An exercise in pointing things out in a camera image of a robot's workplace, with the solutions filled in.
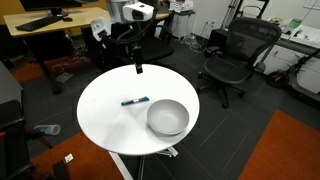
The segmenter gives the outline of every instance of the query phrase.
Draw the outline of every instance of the desk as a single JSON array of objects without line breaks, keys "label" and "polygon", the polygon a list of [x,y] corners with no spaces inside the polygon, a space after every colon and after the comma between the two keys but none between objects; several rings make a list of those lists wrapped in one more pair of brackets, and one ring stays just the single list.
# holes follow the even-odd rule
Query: desk
[{"label": "desk", "polygon": [[[110,19],[108,11],[105,11],[101,8],[95,7],[95,8],[75,8],[70,9],[67,11],[69,13],[69,17],[73,19],[72,22],[63,22],[59,21],[53,24],[50,24],[48,26],[45,26],[43,28],[40,28],[38,30],[35,30],[33,32],[25,32],[25,31],[18,31],[16,30],[16,26],[24,24],[26,22],[30,22],[36,19],[40,19],[47,16],[46,12],[36,12],[36,13],[27,13],[27,14],[16,14],[16,15],[6,15],[4,16],[4,20],[8,26],[8,29],[10,31],[10,34],[13,37],[26,37],[26,36],[32,36],[37,34],[44,34],[54,31],[59,31],[63,29],[68,28],[75,28],[75,27],[89,27],[92,20],[103,17],[106,20]],[[158,14],[157,19],[162,19],[169,16],[168,14]],[[30,48],[33,55],[37,59],[41,69],[43,70],[44,74],[46,75],[48,79],[49,86],[53,90],[54,93],[60,93],[61,89],[56,84],[56,81],[54,80],[54,77],[51,75],[50,71],[45,66],[44,62],[45,59],[43,56],[38,55],[37,49]]]},{"label": "desk", "polygon": [[[149,102],[122,107],[121,102],[143,96]],[[147,124],[147,110],[161,99],[183,104],[190,121],[180,134],[165,136]],[[110,70],[83,91],[77,116],[84,134],[98,146],[118,154],[153,154],[180,142],[191,131],[199,115],[199,99],[193,86],[180,74],[155,65],[143,65],[137,74],[134,65]]]}]

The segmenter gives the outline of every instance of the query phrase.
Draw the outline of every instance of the floor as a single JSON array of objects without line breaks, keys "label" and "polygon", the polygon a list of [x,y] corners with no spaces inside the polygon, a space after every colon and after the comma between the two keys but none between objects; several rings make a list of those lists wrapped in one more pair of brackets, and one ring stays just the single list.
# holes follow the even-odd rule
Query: floor
[{"label": "floor", "polygon": [[[162,62],[182,72],[194,87],[207,84],[207,80],[197,78],[206,61],[203,54],[193,52],[177,41],[172,41],[171,45],[175,53]],[[100,74],[93,65],[77,71],[72,78],[59,84],[63,88],[59,95],[51,93],[45,79],[23,83],[28,123],[31,126],[60,124],[59,135],[46,137],[53,145],[80,132],[77,101],[85,87]],[[276,109],[320,130],[319,109],[297,100],[288,91],[270,87],[262,75],[254,74],[243,88],[247,90],[243,98],[230,92],[228,109],[221,106],[221,94],[213,90],[200,93],[198,122],[175,146],[178,156],[147,156],[144,179],[237,179]],[[46,150],[36,141],[30,141],[28,145],[31,158]],[[139,157],[120,158],[135,179]]]}]

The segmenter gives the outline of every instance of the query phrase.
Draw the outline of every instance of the chair backrest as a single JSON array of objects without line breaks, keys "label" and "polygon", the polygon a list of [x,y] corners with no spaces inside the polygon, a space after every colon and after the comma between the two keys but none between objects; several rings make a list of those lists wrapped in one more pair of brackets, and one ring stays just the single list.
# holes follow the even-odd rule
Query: chair backrest
[{"label": "chair backrest", "polygon": [[233,59],[245,61],[247,67],[252,69],[257,57],[274,45],[281,33],[278,26],[261,19],[234,19],[229,25],[224,53]]}]

